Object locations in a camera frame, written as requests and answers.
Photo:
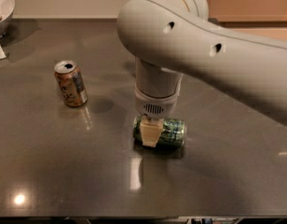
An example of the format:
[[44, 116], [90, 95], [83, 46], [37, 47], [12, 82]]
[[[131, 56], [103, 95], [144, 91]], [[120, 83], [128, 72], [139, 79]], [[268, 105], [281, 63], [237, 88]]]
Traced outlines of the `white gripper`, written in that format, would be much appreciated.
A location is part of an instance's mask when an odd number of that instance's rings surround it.
[[143, 145], [155, 147], [163, 130], [163, 120], [174, 110], [179, 96], [179, 86], [148, 84], [135, 86], [135, 107], [142, 117], [140, 132]]

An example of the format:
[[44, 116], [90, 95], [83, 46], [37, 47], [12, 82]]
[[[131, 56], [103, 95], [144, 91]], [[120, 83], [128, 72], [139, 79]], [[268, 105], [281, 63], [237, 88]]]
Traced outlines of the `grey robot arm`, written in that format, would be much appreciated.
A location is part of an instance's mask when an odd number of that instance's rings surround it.
[[207, 0], [130, 0], [116, 28], [136, 58], [134, 136], [144, 146], [184, 142], [180, 121], [165, 124], [184, 75], [287, 126], [286, 41], [211, 23]]

